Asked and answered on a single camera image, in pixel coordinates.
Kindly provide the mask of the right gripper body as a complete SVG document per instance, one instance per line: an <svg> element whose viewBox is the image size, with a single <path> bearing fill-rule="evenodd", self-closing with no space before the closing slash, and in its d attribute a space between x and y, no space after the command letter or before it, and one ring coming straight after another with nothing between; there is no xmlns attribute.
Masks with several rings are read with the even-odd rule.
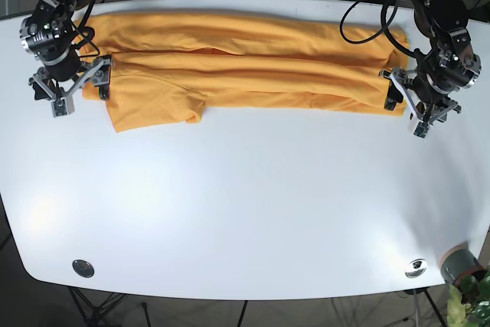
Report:
<svg viewBox="0 0 490 327"><path fill-rule="evenodd" d="M93 41L95 31L86 25L77 27L64 15L53 9L35 10L23 20L20 29L22 47L44 65L29 78L34 85L40 77L44 83L49 79L64 82L90 69L77 53Z"/></svg>

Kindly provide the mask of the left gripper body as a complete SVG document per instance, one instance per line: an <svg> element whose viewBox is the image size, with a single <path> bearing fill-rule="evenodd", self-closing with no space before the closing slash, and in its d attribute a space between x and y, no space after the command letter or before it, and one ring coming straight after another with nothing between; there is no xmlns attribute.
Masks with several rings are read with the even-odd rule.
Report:
<svg viewBox="0 0 490 327"><path fill-rule="evenodd" d="M449 40L430 39L431 50L424 54L413 50L416 76L413 91L426 105L436 105L451 92L473 86L482 70L481 59L474 53L469 36Z"/></svg>

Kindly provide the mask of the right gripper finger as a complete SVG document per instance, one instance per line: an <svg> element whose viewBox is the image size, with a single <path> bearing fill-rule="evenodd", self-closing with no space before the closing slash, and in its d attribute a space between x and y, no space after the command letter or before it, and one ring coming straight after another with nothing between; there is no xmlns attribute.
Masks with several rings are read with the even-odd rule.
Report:
<svg viewBox="0 0 490 327"><path fill-rule="evenodd" d="M97 96L102 101L110 98L110 78L113 58L111 55L95 57L87 63L82 76L85 78L83 88L92 88L97 92Z"/></svg>
<svg viewBox="0 0 490 327"><path fill-rule="evenodd" d="M81 76L75 75L72 79L73 85L67 91L61 87L46 70L39 70L29 78L29 85L34 90L35 100L47 100L51 104L54 118L67 116L74 112L74 92L82 88L89 80L88 73Z"/></svg>

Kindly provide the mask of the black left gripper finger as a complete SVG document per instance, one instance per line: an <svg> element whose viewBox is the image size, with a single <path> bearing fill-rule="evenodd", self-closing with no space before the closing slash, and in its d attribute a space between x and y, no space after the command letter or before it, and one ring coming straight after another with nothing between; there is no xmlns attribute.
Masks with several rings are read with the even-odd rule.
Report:
<svg viewBox="0 0 490 327"><path fill-rule="evenodd" d="M416 114L412 115L412 134L425 139L434 123L444 123L448 113L454 111L459 114L462 107L455 100L444 97L436 103L419 102L414 111Z"/></svg>
<svg viewBox="0 0 490 327"><path fill-rule="evenodd" d="M405 102L413 116L423 116L417 109L417 104L409 93L410 90L414 91L413 77L415 75L415 70L405 70L400 67L394 67L392 70L381 70L379 72L380 77L389 81L387 96L384 101L385 110L394 111L397 104Z"/></svg>

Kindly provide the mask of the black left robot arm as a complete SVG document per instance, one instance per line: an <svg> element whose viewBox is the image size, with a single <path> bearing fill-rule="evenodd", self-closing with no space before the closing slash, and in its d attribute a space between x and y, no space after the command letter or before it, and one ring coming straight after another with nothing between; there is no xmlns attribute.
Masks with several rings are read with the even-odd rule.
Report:
<svg viewBox="0 0 490 327"><path fill-rule="evenodd" d="M386 1L381 9L381 29L366 42L384 34L402 54L416 61L416 68L393 67L379 74L389 81L384 108L392 111L406 103L410 110L410 131L425 138L436 122L445 122L449 112L460 113L461 106L450 94L472 87L482 70L467 30L468 10L463 0L410 0L418 30L430 41L431 49L409 50L389 30L395 14L387 10L399 7L400 0Z"/></svg>

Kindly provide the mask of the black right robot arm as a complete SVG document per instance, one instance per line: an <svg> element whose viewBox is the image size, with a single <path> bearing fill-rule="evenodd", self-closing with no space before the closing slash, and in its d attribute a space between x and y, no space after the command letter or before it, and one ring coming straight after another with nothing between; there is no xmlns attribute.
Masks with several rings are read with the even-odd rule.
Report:
<svg viewBox="0 0 490 327"><path fill-rule="evenodd" d="M39 0L19 30L22 47L42 63L28 83L54 116L74 111L73 94L91 83L101 100L110 97L112 58L94 44L87 22L96 0Z"/></svg>

